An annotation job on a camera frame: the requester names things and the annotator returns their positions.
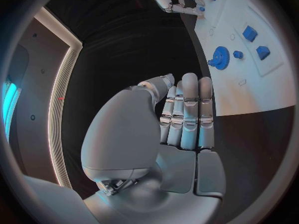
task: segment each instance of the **white panel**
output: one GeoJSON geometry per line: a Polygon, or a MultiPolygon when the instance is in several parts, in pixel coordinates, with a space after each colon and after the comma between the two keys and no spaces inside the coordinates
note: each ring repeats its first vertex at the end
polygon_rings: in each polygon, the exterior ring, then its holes
{"type": "Polygon", "coordinates": [[[257,6],[250,0],[205,2],[205,17],[197,20],[195,32],[206,59],[212,59],[218,46],[226,47],[231,57],[225,70],[209,66],[217,116],[295,105],[294,81],[282,46],[283,37],[277,36],[257,6]],[[258,33],[253,42],[242,34],[247,25],[258,33]],[[256,51],[259,46],[267,46],[271,52],[263,61],[256,51]],[[244,58],[234,58],[235,50],[242,51],[244,58]]]}

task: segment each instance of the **blue gear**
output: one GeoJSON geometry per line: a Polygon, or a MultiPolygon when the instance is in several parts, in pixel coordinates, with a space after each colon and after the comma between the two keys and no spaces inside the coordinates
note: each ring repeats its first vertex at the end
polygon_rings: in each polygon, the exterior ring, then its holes
{"type": "Polygon", "coordinates": [[[229,64],[230,56],[229,51],[224,46],[216,48],[213,60],[208,62],[209,65],[215,66],[218,70],[224,70],[229,64]]]}

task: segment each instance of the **blue cube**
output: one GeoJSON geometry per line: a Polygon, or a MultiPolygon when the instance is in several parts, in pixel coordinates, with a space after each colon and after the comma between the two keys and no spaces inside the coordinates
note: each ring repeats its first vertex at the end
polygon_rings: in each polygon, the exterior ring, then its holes
{"type": "Polygon", "coordinates": [[[243,36],[251,42],[254,41],[257,35],[258,35],[257,31],[253,29],[251,26],[247,26],[245,31],[243,32],[243,36]]]}
{"type": "Polygon", "coordinates": [[[259,46],[257,48],[257,52],[261,60],[264,60],[267,56],[270,55],[270,50],[267,46],[259,46]]]}

